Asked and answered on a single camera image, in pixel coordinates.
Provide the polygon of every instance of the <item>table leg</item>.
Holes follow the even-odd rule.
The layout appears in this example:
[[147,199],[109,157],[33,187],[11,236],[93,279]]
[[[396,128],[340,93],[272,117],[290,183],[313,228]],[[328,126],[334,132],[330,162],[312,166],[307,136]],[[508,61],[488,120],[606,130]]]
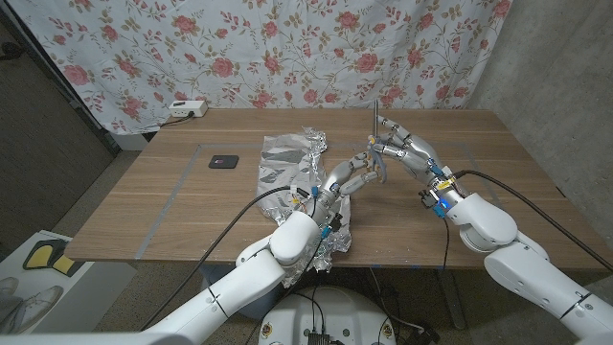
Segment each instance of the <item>table leg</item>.
[[457,330],[465,330],[466,319],[464,317],[464,310],[462,309],[460,294],[458,293],[458,286],[456,285],[453,272],[449,270],[437,270],[437,277],[439,278],[439,286],[441,286],[441,290],[443,291],[444,300],[447,304],[453,327]]

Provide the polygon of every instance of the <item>crumpled aluminum foil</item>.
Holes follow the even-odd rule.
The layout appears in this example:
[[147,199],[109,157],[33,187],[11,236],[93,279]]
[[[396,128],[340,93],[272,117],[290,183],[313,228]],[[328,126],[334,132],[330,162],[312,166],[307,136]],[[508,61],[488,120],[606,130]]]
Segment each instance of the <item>crumpled aluminum foil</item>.
[[[311,187],[319,188],[326,180],[326,171],[321,162],[321,154],[327,148],[326,134],[311,127],[305,127],[304,133],[266,136],[261,150],[260,172],[258,176],[257,194],[260,195],[272,189],[296,185],[311,192]],[[300,203],[293,202],[290,191],[275,193],[258,202],[263,213],[281,225],[294,211],[302,211],[310,215],[313,209],[313,198],[308,200],[297,195]],[[292,267],[286,268],[283,284],[286,288],[298,281],[305,270],[315,267],[317,270],[330,271],[332,268],[331,254],[333,251],[347,252],[352,244],[349,231],[351,217],[350,198],[345,196],[337,200],[331,207],[341,218],[341,228],[329,234],[319,246],[317,254],[309,267],[308,261],[319,243],[317,239],[305,249],[301,259]]]
[[[304,133],[299,134],[264,137],[258,175],[258,196],[275,188],[291,185],[310,193],[311,187],[319,188],[326,179],[326,171],[320,159],[321,153],[328,148],[326,134],[310,127],[304,130]],[[303,200],[300,204],[293,203],[293,198],[290,191],[278,192],[260,200],[258,206],[267,217],[281,225],[292,212],[301,208],[303,212],[307,212],[306,201],[310,200]]]

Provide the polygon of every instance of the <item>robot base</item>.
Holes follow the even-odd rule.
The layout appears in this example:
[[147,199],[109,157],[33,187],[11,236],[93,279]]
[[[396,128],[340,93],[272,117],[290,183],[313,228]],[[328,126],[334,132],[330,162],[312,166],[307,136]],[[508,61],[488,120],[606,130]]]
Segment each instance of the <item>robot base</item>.
[[[313,295],[313,287],[302,289],[299,293],[310,298]],[[359,293],[342,287],[324,286],[317,288],[314,300],[322,308],[326,335],[329,335],[329,338],[320,339],[319,342],[315,342],[316,344],[330,344],[330,342],[347,345],[396,344],[392,324],[389,320],[385,321],[386,314],[378,305]],[[310,299],[297,294],[285,297],[264,317],[258,334],[258,343],[260,345],[310,344],[308,334],[313,330],[311,303]],[[321,334],[321,314],[317,306],[314,308],[315,329]]]

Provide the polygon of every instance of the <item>power strip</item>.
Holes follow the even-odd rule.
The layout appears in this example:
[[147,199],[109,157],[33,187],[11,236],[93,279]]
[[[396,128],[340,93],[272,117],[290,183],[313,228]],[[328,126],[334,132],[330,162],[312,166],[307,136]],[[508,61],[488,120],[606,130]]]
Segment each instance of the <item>power strip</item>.
[[194,117],[203,117],[209,107],[204,101],[174,101],[170,106],[170,115],[172,117],[187,117],[190,111],[193,111]]

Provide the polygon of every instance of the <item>wooden table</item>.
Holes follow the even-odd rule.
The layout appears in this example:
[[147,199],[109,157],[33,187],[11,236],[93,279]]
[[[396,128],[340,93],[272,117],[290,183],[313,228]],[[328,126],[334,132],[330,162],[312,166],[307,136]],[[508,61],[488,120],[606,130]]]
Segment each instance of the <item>wooden table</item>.
[[[524,194],[609,261],[613,253],[576,208],[556,189],[491,111],[385,110],[381,113],[418,134],[452,170],[475,169]],[[204,118],[162,129],[136,159],[66,249],[74,260],[197,261],[221,230],[255,196],[264,135],[323,130],[327,171],[366,146],[372,130],[367,109],[209,110]],[[233,170],[208,168],[214,154],[237,154]],[[505,191],[467,176],[471,192],[501,205],[519,229],[539,242],[563,269],[601,269],[599,263]],[[443,264],[443,222],[421,206],[420,183],[400,164],[388,164],[388,182],[352,195],[352,246],[334,253],[337,266],[437,267]],[[451,224],[447,266],[482,267]],[[220,243],[211,263],[230,263],[276,228],[253,207]]]

